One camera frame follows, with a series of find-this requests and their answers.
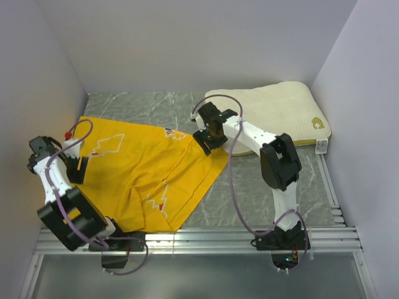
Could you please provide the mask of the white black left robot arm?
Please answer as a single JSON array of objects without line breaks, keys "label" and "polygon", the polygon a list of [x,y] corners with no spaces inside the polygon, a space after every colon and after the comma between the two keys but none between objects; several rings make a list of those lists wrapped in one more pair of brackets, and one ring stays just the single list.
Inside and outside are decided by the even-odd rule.
[{"label": "white black left robot arm", "polygon": [[45,204],[39,219],[69,250],[89,244],[90,250],[120,250],[126,236],[117,223],[103,216],[79,188],[84,183],[89,158],[80,155],[83,142],[59,143],[49,136],[30,140],[27,168],[40,177]]}]

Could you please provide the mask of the cream dotted foam pillow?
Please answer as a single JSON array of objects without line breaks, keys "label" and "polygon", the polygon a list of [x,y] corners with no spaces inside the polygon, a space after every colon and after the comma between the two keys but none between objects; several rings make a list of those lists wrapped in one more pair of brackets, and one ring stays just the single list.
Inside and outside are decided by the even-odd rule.
[{"label": "cream dotted foam pillow", "polygon": [[219,89],[205,93],[222,112],[239,112],[237,99],[243,106],[243,119],[254,126],[280,135],[287,133],[295,146],[315,145],[316,154],[326,154],[331,128],[316,104],[309,88],[302,82],[285,81],[252,89]]}]

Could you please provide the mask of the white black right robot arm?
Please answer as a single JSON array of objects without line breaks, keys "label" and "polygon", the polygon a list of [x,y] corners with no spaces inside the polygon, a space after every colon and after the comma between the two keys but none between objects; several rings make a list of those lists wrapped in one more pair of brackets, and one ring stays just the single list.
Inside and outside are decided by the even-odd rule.
[{"label": "white black right robot arm", "polygon": [[261,175],[272,189],[275,218],[268,230],[252,230],[259,250],[309,250],[310,240],[303,217],[297,211],[296,188],[302,165],[291,137],[266,132],[244,120],[243,112],[220,111],[213,103],[201,101],[191,112],[198,125],[195,141],[205,155],[222,147],[242,143],[260,158]]}]

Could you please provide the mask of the yellow printed pillowcase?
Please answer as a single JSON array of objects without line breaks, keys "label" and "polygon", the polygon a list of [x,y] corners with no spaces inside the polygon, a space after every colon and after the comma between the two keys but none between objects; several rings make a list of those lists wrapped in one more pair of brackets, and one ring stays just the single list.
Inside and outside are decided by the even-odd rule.
[{"label": "yellow printed pillowcase", "polygon": [[124,232],[177,231],[228,163],[171,128],[89,117],[74,136],[89,160],[80,189]]}]

